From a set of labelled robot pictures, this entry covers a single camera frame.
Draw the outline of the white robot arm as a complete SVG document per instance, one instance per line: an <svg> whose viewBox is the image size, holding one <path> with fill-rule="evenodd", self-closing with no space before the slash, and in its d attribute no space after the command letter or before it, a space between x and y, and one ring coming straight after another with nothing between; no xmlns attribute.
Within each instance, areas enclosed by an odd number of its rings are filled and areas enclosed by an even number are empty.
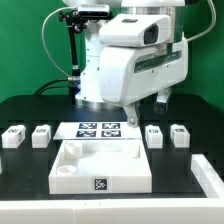
<svg viewBox="0 0 224 224"><path fill-rule="evenodd" d="M169 95L188 69L186 0L62 0L86 42L79 100L121 107L139 126L139 101Z"/></svg>

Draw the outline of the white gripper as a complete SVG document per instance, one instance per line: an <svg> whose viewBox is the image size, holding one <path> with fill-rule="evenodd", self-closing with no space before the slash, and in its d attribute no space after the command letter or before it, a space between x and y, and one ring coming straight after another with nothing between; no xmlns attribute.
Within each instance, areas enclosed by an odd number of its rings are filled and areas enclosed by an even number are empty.
<svg viewBox="0 0 224 224"><path fill-rule="evenodd" d="M109 104L125 106L131 128L139 126L139 103L135 101L159 91L154 112L165 114L171 96L168 87L186 78L187 41L169 43L170 37L171 18L165 14L119 14L99 31L104 45L99 65L100 95Z"/></svg>

